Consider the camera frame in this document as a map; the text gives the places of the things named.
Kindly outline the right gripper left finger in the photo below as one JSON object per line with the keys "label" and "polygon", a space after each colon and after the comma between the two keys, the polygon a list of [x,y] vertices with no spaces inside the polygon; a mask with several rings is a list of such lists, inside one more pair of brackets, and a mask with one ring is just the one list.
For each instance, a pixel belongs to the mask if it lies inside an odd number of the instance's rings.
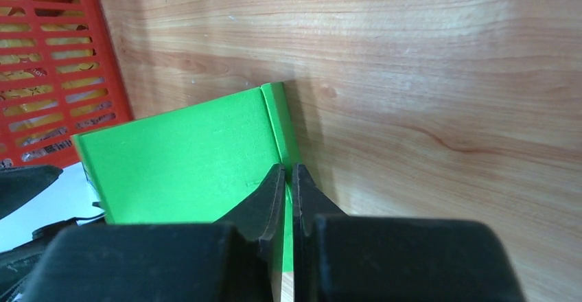
{"label": "right gripper left finger", "polygon": [[58,234],[24,301],[279,301],[285,169],[212,223],[85,225]]}

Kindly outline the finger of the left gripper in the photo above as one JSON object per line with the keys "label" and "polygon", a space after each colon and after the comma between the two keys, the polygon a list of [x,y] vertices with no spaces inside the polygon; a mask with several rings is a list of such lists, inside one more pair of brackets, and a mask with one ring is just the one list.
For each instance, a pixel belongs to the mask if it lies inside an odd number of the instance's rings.
{"label": "finger of the left gripper", "polygon": [[1,219],[39,195],[63,173],[53,165],[1,169]]}

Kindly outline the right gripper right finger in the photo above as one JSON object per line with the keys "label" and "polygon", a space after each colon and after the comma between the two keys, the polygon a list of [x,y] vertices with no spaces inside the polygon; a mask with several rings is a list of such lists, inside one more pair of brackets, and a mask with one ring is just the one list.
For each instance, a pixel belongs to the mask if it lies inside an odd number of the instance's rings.
{"label": "right gripper right finger", "polygon": [[523,301],[498,236],[471,220],[350,216],[292,173],[296,301]]}

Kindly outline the green paper box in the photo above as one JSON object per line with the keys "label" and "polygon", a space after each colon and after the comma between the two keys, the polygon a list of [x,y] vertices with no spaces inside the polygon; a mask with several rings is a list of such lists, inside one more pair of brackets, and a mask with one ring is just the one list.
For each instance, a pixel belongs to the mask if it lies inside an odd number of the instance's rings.
{"label": "green paper box", "polygon": [[213,222],[301,161],[280,82],[73,137],[110,224]]}

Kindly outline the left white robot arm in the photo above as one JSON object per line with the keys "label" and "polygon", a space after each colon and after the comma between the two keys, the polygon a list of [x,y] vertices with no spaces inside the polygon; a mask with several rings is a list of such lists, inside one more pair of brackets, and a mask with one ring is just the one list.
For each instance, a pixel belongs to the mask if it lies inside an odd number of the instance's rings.
{"label": "left white robot arm", "polygon": [[61,230],[103,220],[81,164],[1,169],[1,300],[21,298],[29,274]]}

